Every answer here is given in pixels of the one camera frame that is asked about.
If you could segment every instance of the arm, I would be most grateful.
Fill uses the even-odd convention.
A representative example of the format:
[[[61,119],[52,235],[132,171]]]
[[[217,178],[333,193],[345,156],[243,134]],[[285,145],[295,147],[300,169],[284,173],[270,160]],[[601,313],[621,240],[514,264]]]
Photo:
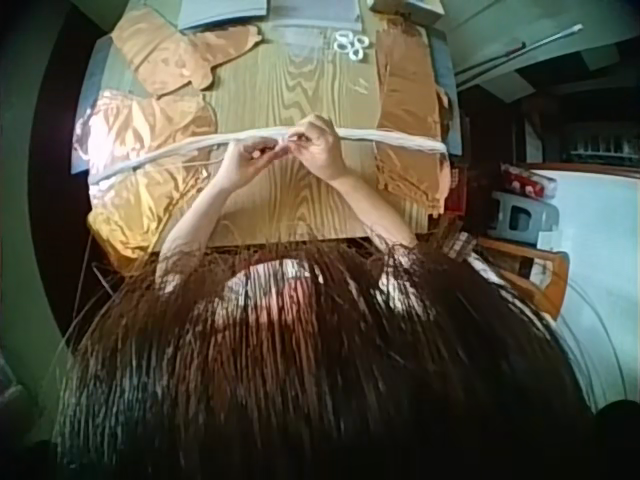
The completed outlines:
[[[318,115],[307,117],[291,129],[288,143],[291,153],[311,173],[342,195],[360,221],[371,230],[371,238],[378,247],[416,245],[415,235],[400,214],[345,165],[340,138],[330,120]]]
[[[184,276],[191,272],[204,253],[209,237],[233,192],[248,185],[274,160],[288,154],[286,145],[270,138],[249,138],[229,145],[216,176],[195,199],[191,208],[169,233],[156,271],[159,281],[167,270]]]
[[[330,185],[342,195],[360,221],[371,230],[371,239],[378,247],[382,248],[383,244],[405,247],[416,245],[416,236],[400,214],[352,171],[330,182]]]

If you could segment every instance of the hair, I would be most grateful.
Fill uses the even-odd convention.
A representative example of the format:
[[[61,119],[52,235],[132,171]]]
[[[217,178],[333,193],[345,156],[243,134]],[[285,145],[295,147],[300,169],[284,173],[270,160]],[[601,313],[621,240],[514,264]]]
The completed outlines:
[[[467,262],[418,247],[209,253],[128,279],[78,346],[55,441],[91,479],[418,478],[589,471],[593,415],[555,329]],[[260,307],[256,297],[275,295]]]

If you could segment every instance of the hand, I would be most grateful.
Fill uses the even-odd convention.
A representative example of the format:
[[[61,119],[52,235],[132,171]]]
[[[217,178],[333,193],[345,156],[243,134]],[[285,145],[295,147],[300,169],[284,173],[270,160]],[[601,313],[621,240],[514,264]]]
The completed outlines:
[[[340,137],[331,120],[309,115],[289,130],[289,150],[316,177],[332,183],[347,175]]]
[[[229,191],[248,185],[271,163],[289,154],[286,144],[265,137],[231,142],[216,174],[216,182]]]

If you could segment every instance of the green wall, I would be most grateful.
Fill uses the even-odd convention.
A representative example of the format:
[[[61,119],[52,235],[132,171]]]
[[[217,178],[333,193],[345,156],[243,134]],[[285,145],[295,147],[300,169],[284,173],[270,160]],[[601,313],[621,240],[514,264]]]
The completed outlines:
[[[41,414],[30,440],[47,438],[69,360],[47,302],[31,241],[27,200],[29,140],[40,83],[69,9],[40,0],[14,25],[0,50],[2,310],[0,347]]]
[[[71,0],[103,30],[110,32],[124,13],[129,0]]]

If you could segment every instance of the finger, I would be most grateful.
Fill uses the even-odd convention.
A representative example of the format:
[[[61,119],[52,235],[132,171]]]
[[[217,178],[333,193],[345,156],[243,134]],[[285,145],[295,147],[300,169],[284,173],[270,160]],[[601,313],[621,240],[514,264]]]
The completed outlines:
[[[278,146],[278,141],[269,137],[249,137],[242,140],[240,145],[244,153],[252,155],[254,152],[275,149]]]
[[[294,137],[303,135],[312,142],[317,142],[326,134],[327,130],[324,127],[312,121],[305,121],[290,129],[287,138],[293,140]]]
[[[297,143],[290,143],[289,144],[289,151],[291,152],[291,154],[296,157],[296,158],[300,158],[300,156],[303,154],[304,152],[304,147],[300,146]]]
[[[280,160],[281,158],[289,155],[289,146],[288,145],[280,145],[275,150],[271,152],[267,152],[260,157],[256,158],[251,162],[251,168],[256,170],[256,172],[260,172],[268,167],[272,162],[276,160]]]
[[[333,122],[331,121],[330,118],[323,117],[322,115],[318,115],[316,113],[314,113],[313,115],[310,115],[309,121],[312,123],[315,123],[316,125],[324,128],[329,132],[335,129],[335,127],[333,126]]]

